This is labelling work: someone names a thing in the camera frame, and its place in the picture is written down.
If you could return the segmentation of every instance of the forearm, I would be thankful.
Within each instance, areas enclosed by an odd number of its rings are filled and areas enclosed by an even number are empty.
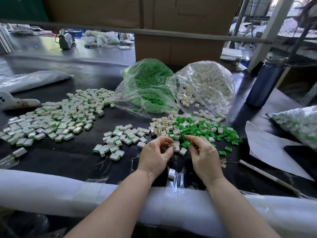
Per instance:
[[[135,171],[66,237],[130,237],[152,182],[146,172]]]
[[[228,180],[215,180],[207,188],[228,237],[280,237]]]

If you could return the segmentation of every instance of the blue water bottle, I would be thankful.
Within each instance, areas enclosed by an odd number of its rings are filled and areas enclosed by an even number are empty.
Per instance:
[[[246,103],[255,107],[263,107],[275,85],[286,68],[288,58],[270,56],[259,71],[247,97]]]

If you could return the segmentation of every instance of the left hand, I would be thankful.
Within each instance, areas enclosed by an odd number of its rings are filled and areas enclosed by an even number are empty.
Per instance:
[[[166,147],[173,142],[169,137],[159,136],[144,146],[140,154],[138,170],[147,172],[152,182],[164,171],[174,153],[173,147],[161,153],[161,147]]]

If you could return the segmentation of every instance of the hand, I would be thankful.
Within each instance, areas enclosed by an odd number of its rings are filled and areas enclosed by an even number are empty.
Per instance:
[[[161,148],[167,148],[173,142],[169,137],[159,136],[144,146],[140,154],[138,170],[147,172],[152,182],[164,171],[174,153],[173,147],[169,147],[165,152],[161,152]]]
[[[223,178],[219,153],[216,148],[204,137],[185,135],[185,138],[198,147],[189,146],[188,149],[192,155],[194,170],[205,186],[208,187],[213,181]]]

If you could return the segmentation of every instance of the foam roll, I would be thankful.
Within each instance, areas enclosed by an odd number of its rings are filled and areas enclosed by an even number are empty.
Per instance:
[[[112,184],[18,170],[0,170],[0,180],[0,206],[69,217],[87,216],[117,188]],[[282,237],[317,234],[315,201],[281,196],[245,197]],[[152,187],[138,221],[208,237],[227,237],[208,192],[202,190]]]

